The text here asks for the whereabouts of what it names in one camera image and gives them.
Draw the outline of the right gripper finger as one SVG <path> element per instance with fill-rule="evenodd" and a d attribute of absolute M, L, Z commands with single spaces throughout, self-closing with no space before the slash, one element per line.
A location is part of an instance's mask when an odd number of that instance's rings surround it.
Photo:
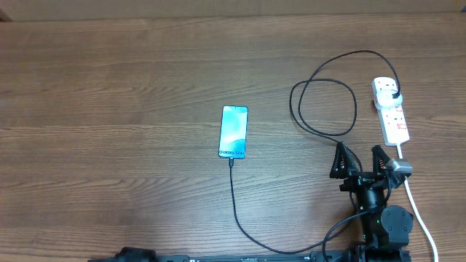
<path fill-rule="evenodd" d="M 391 166 L 388 165 L 390 158 L 380 145 L 373 146 L 371 150 L 373 158 L 373 172 L 392 170 Z"/>
<path fill-rule="evenodd" d="M 334 161 L 329 174 L 333 179 L 345 179 L 358 171 L 350 150 L 342 143 L 336 144 Z"/>

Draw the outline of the white power strip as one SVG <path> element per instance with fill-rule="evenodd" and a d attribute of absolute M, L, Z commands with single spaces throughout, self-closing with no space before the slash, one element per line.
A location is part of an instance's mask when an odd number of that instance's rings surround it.
<path fill-rule="evenodd" d="M 389 77 L 377 77 L 372 81 L 371 86 L 374 95 L 379 90 L 398 91 L 396 81 Z M 376 108 L 376 110 L 386 146 L 401 145 L 410 139 L 402 104 L 394 108 L 385 110 Z"/>

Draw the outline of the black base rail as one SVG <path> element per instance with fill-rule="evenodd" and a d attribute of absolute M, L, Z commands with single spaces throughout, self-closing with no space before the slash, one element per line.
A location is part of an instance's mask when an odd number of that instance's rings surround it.
<path fill-rule="evenodd" d="M 328 251 L 327 260 L 330 262 L 347 261 L 411 261 L 408 251 L 398 255 L 380 255 L 376 257 L 375 252 L 368 251 L 366 259 L 359 259 L 356 255 L 346 250 Z M 158 262 L 323 262 L 325 261 L 321 251 L 313 251 L 309 255 L 224 255 L 189 257 L 187 255 L 157 255 Z M 90 259 L 89 262 L 117 262 L 113 257 Z"/>

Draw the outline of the Samsung Galaxy smartphone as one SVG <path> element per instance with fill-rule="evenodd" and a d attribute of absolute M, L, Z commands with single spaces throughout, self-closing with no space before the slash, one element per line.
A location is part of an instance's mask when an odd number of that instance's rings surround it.
<path fill-rule="evenodd" d="M 248 112 L 246 106 L 224 106 L 222 108 L 218 146 L 218 155 L 221 158 L 245 158 Z"/>

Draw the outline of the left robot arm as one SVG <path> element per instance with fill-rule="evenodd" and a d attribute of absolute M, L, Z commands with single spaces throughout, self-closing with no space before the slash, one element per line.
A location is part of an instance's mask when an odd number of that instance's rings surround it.
<path fill-rule="evenodd" d="M 158 262 L 154 250 L 136 247 L 123 247 L 114 258 L 117 262 Z"/>

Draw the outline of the white charger plug adapter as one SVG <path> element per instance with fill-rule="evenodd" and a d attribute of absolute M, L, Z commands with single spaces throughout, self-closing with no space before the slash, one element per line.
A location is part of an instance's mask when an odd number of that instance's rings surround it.
<path fill-rule="evenodd" d="M 403 96 L 393 90 L 379 90 L 374 95 L 374 104 L 378 110 L 385 110 L 400 106 Z"/>

